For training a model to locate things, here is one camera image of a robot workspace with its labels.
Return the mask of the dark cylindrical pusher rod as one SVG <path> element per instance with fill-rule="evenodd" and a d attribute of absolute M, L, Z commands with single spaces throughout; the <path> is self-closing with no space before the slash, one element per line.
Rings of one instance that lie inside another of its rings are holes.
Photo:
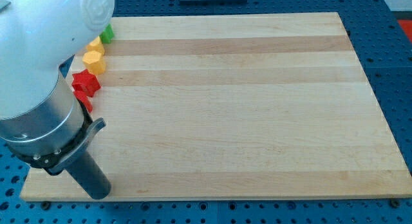
<path fill-rule="evenodd" d="M 111 183 L 86 151 L 66 171 L 94 200 L 105 198 L 111 191 Z"/>

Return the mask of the black flange with metal bracket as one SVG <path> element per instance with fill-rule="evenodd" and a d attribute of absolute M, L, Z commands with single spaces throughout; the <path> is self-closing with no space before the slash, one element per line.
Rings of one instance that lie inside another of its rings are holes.
<path fill-rule="evenodd" d="M 44 102 L 6 120 L 6 148 L 30 167 L 55 176 L 80 159 L 105 126 L 103 118 L 93 120 L 78 100 L 65 106 Z"/>

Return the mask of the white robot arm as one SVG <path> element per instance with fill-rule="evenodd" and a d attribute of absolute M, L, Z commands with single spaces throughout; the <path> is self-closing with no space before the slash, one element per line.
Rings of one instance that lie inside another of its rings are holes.
<path fill-rule="evenodd" d="M 115 0 L 1 0 L 1 138 L 33 168 L 67 171 L 88 195 L 111 184 L 87 151 L 105 126 L 74 96 L 60 65 L 109 24 Z"/>

